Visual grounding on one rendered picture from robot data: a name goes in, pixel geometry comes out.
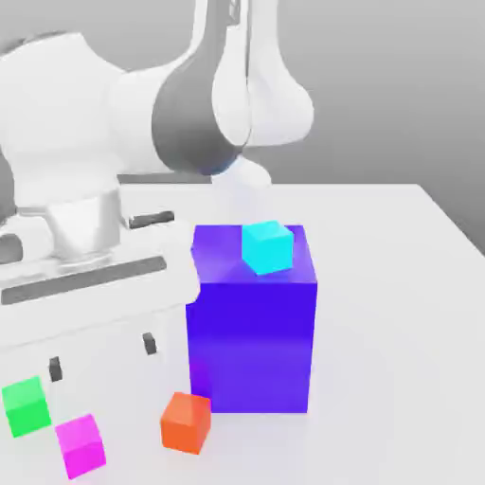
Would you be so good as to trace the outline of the large purple box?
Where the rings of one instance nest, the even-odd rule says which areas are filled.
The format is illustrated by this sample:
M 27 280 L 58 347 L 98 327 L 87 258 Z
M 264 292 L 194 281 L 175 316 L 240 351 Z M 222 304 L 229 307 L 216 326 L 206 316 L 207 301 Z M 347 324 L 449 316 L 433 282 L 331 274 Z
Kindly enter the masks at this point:
M 292 268 L 258 276 L 242 260 L 238 225 L 198 225 L 200 294 L 186 308 L 193 394 L 215 413 L 308 409 L 317 277 L 306 233 L 292 225 Z

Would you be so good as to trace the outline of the small cyan cube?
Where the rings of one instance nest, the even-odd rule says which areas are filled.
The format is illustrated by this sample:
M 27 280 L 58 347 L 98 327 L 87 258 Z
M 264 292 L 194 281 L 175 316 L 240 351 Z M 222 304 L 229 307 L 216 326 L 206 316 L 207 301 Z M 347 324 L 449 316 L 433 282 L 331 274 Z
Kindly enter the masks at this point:
M 293 267 L 294 233 L 278 221 L 242 226 L 242 260 L 258 276 Z

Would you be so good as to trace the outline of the small magenta cube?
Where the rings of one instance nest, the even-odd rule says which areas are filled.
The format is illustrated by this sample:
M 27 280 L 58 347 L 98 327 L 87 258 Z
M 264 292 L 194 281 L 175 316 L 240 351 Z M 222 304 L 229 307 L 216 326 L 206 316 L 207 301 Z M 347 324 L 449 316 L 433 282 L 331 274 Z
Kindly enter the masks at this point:
M 56 425 L 55 433 L 69 479 L 106 465 L 102 437 L 92 414 Z

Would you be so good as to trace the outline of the small orange cube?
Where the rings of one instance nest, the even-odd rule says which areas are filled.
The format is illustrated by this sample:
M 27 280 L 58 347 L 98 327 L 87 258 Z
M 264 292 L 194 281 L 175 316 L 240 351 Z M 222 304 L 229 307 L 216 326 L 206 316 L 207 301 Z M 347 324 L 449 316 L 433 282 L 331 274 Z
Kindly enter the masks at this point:
M 211 427 L 209 398 L 174 392 L 161 419 L 164 447 L 199 455 Z

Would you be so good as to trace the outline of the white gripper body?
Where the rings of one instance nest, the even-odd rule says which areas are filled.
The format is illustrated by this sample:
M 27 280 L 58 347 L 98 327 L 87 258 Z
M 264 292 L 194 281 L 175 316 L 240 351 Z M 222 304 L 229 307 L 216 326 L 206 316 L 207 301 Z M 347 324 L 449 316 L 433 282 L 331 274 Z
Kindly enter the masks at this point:
M 185 221 L 122 234 L 104 261 L 0 266 L 0 350 L 8 350 L 193 302 L 200 283 Z

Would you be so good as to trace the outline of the small green cube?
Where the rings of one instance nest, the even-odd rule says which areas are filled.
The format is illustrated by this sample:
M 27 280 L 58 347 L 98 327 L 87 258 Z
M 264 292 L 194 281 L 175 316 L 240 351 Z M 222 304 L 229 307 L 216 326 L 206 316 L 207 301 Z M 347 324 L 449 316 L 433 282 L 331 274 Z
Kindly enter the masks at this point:
M 19 438 L 51 425 L 45 392 L 39 376 L 1 389 L 11 435 Z

